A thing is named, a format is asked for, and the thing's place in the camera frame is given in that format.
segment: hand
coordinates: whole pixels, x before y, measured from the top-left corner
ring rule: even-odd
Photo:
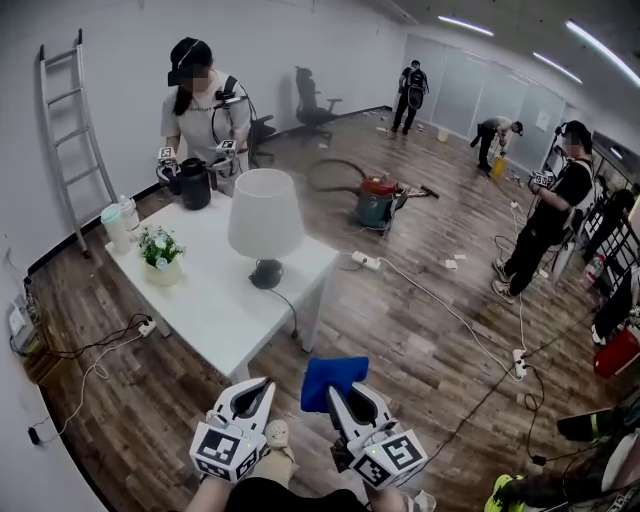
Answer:
[[[542,189],[542,186],[538,185],[535,181],[529,182],[529,190],[531,190],[535,195],[540,193],[540,189]]]

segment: extension cord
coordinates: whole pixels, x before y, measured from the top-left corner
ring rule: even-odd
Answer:
[[[524,379],[527,376],[527,369],[524,366],[524,350],[515,349],[513,351],[513,365],[516,370],[516,376]]]
[[[146,323],[138,327],[138,331],[140,332],[140,334],[142,334],[143,338],[146,338],[147,336],[149,336],[149,334],[151,334],[155,330],[156,327],[157,325],[154,320],[147,320]]]
[[[362,265],[365,268],[368,268],[372,272],[377,272],[380,270],[380,260],[378,258],[371,258],[367,256],[365,253],[356,251],[351,255],[351,259],[355,261],[358,265]]]

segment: person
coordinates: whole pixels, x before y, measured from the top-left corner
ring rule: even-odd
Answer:
[[[206,477],[185,512],[247,512],[250,510],[305,510],[309,512],[366,512],[356,495],[340,489],[321,498],[302,498],[289,490],[295,467],[289,448],[289,430],[282,420],[265,429],[270,452],[254,466],[252,474],[235,487],[229,482]],[[376,491],[365,485],[373,512],[411,512],[413,500],[395,488]]]
[[[187,144],[187,157],[199,158],[210,166],[218,160],[216,138],[235,140],[239,169],[235,169],[233,176],[218,176],[218,185],[231,195],[235,178],[249,170],[247,140],[251,109],[246,99],[228,109],[219,108],[222,100],[216,98],[216,93],[229,87],[236,97],[242,97],[246,91],[235,79],[212,67],[213,54],[204,41],[184,38],[171,51],[171,64],[170,75],[176,76],[178,86],[162,104],[161,134],[166,137],[165,145],[177,153],[183,139]]]
[[[409,105],[409,89],[416,88],[422,91],[422,94],[426,92],[429,94],[429,83],[427,81],[427,75],[424,71],[420,69],[420,61],[414,60],[411,62],[411,67],[406,68],[402,75],[400,75],[400,88],[398,92],[401,94],[400,103],[398,103],[398,110],[396,111],[396,117],[393,121],[393,126],[391,127],[392,132],[397,132],[398,128],[400,128],[400,123],[402,122],[402,116],[404,115],[404,111],[409,108],[409,113],[407,114],[407,119],[404,122],[404,127],[402,129],[402,133],[407,135],[409,130],[411,129],[411,125],[413,124],[413,120],[416,117],[416,112],[418,111],[415,108],[412,108]]]
[[[503,148],[504,153],[504,147],[507,145],[507,133],[512,131],[522,137],[523,130],[524,127],[520,121],[513,123],[509,118],[503,116],[491,117],[479,124],[478,135],[470,144],[472,148],[475,148],[478,145],[478,142],[482,139],[482,143],[480,144],[480,163],[478,164],[478,168],[482,169],[487,174],[491,171],[491,166],[489,165],[487,157],[489,156],[489,148],[491,147],[491,143],[493,142],[493,138],[496,134],[498,134],[500,146]]]
[[[499,277],[492,283],[493,291],[509,304],[529,285],[549,247],[561,242],[574,207],[588,200],[593,186],[591,133],[581,122],[571,121],[563,137],[572,160],[550,190],[530,182],[540,199],[538,206],[520,232],[511,258],[493,262]]]
[[[591,237],[582,257],[589,263],[596,251],[613,232],[622,227],[623,217],[627,217],[640,194],[640,185],[633,185],[633,191],[622,189],[615,192],[602,209],[602,223]]]

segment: yellow bucket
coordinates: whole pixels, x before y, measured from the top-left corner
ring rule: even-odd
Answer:
[[[504,158],[496,158],[493,161],[493,171],[491,172],[491,176],[494,179],[498,179],[500,176],[504,174],[504,170],[507,167],[507,162]]]

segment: wall outlet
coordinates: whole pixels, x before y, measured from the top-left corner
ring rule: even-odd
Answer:
[[[22,313],[20,313],[17,307],[14,307],[13,311],[9,314],[9,330],[11,331],[11,335],[15,338],[26,325],[27,323]]]
[[[378,258],[372,258],[371,256],[367,256],[363,252],[356,251],[351,255],[351,259],[355,261],[358,265],[363,265],[365,268],[368,268],[372,272],[377,272],[380,270],[380,260]]]
[[[513,351],[513,362],[516,369],[516,377],[524,379],[527,376],[527,369],[524,367],[524,350]]]

